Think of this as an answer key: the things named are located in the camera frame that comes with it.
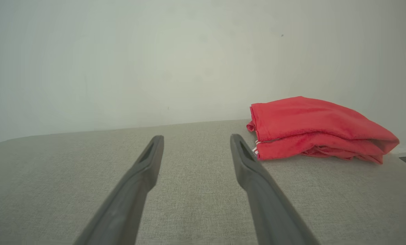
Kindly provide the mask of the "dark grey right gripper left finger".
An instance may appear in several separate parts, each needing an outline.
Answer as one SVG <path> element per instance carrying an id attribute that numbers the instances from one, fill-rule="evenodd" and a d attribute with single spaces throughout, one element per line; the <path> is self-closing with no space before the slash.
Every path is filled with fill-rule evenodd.
<path id="1" fill-rule="evenodd" d="M 156 185 L 164 136 L 156 135 L 123 175 L 75 245 L 134 245 L 147 194 Z"/>

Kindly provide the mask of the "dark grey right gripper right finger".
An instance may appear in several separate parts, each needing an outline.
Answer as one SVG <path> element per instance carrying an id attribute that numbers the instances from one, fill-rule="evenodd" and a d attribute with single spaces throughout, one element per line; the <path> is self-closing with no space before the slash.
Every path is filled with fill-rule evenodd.
<path id="1" fill-rule="evenodd" d="M 260 245 L 318 245 L 319 242 L 281 188 L 239 134 L 230 137 L 234 171 L 247 193 Z"/>

